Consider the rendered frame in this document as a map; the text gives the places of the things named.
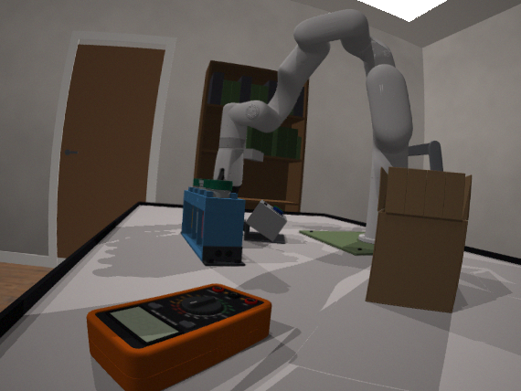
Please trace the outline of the orange digital multimeter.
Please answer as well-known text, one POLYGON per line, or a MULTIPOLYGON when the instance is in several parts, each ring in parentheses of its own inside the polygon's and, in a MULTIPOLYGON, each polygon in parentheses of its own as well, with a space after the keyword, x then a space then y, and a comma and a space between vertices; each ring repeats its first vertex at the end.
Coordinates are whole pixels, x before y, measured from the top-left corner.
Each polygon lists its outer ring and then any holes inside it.
POLYGON ((269 335, 271 302, 208 284, 87 314, 91 356, 124 391, 161 391, 269 335))

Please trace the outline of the brown cardboard box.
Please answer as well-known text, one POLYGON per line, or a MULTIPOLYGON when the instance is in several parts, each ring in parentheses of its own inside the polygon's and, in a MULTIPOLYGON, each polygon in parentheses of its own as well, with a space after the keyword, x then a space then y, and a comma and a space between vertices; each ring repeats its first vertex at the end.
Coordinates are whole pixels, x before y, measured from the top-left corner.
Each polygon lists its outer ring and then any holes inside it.
POLYGON ((471 189, 472 175, 381 167, 366 301, 452 313, 471 189))

